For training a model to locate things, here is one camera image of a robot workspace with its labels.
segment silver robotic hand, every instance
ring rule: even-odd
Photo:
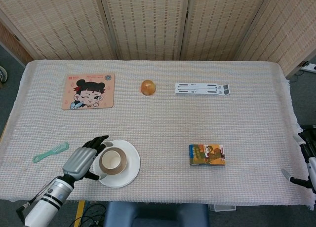
[[[73,191],[75,181],[83,178],[100,179],[98,175],[91,173],[89,170],[96,156],[105,148],[102,142],[108,137],[96,137],[76,149],[63,166],[64,176],[59,176],[54,181],[25,219],[22,211],[31,205],[37,196],[17,210],[25,227],[48,226],[69,194]]]

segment blue chair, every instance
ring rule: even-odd
[[[207,204],[110,202],[104,227],[209,227]]]

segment cartoon girl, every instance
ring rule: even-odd
[[[77,81],[77,87],[74,89],[74,102],[71,103],[70,109],[75,110],[80,107],[87,106],[88,108],[98,107],[99,101],[103,100],[101,94],[104,93],[104,83],[85,82],[84,79]]]

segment white plate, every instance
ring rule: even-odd
[[[117,147],[122,149],[127,158],[126,168],[119,174],[107,175],[105,178],[99,180],[103,185],[111,188],[121,188],[130,184],[137,176],[140,169],[140,157],[137,149],[129,142],[125,140],[114,140],[114,141],[104,141],[103,143],[112,143],[112,146],[107,146],[94,160],[92,164],[93,172],[96,175],[103,174],[100,166],[99,160],[101,154],[105,152],[106,149],[110,147]]]

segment woven room divider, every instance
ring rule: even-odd
[[[0,19],[34,59],[261,60],[288,76],[316,54],[315,1],[0,0]]]

